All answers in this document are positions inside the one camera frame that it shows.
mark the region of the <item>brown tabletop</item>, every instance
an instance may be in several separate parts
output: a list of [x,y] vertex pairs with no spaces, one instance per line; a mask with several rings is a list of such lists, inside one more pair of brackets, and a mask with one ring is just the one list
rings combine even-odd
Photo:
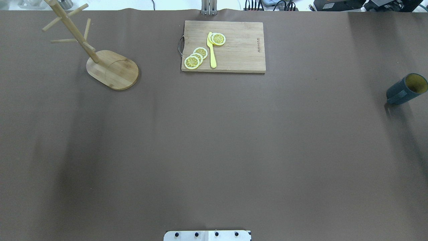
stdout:
[[[2,240],[428,239],[428,14],[83,11],[138,82],[93,79],[52,11],[0,12]],[[261,21],[266,74],[182,72],[185,20]]]

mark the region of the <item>wooden base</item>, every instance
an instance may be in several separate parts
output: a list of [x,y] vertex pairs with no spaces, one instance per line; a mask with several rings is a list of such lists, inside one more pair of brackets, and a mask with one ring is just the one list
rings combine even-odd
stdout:
[[139,70],[134,61],[109,50],[96,54],[99,63],[91,58],[86,63],[86,70],[92,77],[114,90],[126,90],[135,84]]

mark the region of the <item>cable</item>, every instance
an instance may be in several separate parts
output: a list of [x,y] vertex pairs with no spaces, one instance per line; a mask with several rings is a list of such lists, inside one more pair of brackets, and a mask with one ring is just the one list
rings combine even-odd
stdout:
[[422,4],[419,4],[419,6],[420,6],[421,8],[423,8],[423,9],[425,9],[425,11],[427,11],[427,12],[428,12],[428,9],[427,9],[425,6],[423,6]]
[[278,6],[278,4],[279,4],[280,2],[283,2],[283,3],[285,4],[285,6],[287,5],[287,3],[286,3],[286,1],[285,1],[285,0],[280,0],[280,1],[278,1],[278,2],[275,4],[275,7],[273,8],[273,11],[275,11],[276,7]]
[[281,2],[285,4],[284,5],[284,11],[296,11],[296,4],[293,2],[293,0],[280,0],[280,1],[278,1],[275,4],[275,7],[273,8],[273,11],[275,11],[276,7]]
[[262,11],[265,9],[263,8],[262,0],[259,0],[259,6],[257,7],[257,11],[260,11],[260,6],[262,6]]

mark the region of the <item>dark gray cup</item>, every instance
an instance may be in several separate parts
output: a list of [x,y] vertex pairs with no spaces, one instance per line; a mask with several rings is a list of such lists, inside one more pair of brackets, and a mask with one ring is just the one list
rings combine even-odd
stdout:
[[427,90],[427,80],[421,75],[411,73],[386,91],[386,101],[389,104],[400,105],[427,92]]

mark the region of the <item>black device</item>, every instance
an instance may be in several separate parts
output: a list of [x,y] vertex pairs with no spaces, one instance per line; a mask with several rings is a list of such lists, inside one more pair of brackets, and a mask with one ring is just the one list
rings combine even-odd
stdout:
[[340,12],[360,9],[365,0],[315,0],[314,6],[317,11]]
[[413,12],[422,0],[369,0],[364,8],[371,12]]

